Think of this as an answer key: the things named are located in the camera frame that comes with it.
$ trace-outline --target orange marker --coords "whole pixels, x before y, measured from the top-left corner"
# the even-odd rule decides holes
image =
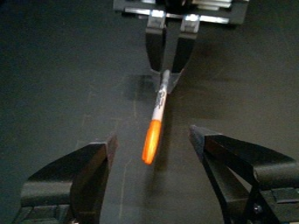
[[[169,80],[171,72],[165,70],[163,72],[163,83],[160,86],[160,90],[157,92],[155,107],[153,107],[153,116],[149,124],[149,128],[145,134],[144,140],[144,152],[143,152],[143,160],[149,165],[155,159],[155,152],[159,144],[159,136],[161,130],[161,123],[164,118],[164,104],[167,97],[167,86]]]

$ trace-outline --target dark gray table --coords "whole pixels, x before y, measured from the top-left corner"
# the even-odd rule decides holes
[[[155,91],[145,20],[112,0],[5,1],[0,6],[0,220],[26,178],[116,132],[103,223],[221,223],[188,142],[191,124],[299,159],[297,1],[252,1],[237,29],[203,24],[169,95],[152,166],[140,160]]]

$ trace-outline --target marker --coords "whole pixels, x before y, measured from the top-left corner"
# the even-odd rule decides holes
[[[153,162],[155,152],[159,144],[169,76],[171,72],[169,70],[165,70],[163,72],[163,83],[155,101],[152,121],[145,134],[143,160],[148,165]]]

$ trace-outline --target screw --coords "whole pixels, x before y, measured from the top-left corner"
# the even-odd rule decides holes
[[[80,224],[76,219],[69,221],[69,224]]]
[[[263,208],[259,204],[253,205],[253,212],[255,212],[255,214],[261,214],[263,213]]]

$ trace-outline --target fluorescent orange tip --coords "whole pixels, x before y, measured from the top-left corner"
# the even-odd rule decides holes
[[[155,159],[155,152],[159,144],[161,122],[152,120],[145,134],[143,160],[149,165]]]

